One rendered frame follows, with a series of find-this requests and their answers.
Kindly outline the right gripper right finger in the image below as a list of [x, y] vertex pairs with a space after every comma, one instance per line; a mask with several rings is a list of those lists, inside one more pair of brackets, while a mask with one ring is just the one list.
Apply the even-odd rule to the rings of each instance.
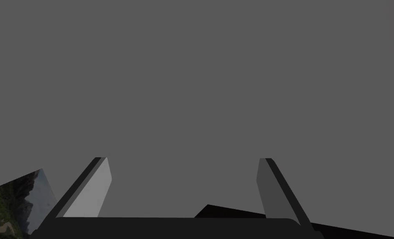
[[290, 219], [302, 227], [312, 224], [272, 158], [260, 158], [256, 176], [266, 218]]

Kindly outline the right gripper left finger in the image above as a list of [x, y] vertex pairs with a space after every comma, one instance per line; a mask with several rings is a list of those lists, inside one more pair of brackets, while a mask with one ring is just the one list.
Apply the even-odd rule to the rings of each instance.
[[94, 158], [52, 208], [47, 218], [98, 217], [111, 182], [108, 158]]

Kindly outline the landscape picture on wall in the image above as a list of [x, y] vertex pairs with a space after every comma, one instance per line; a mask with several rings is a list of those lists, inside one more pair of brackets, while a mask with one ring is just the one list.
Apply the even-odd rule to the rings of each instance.
[[56, 203], [42, 168], [0, 185], [0, 239], [30, 239]]

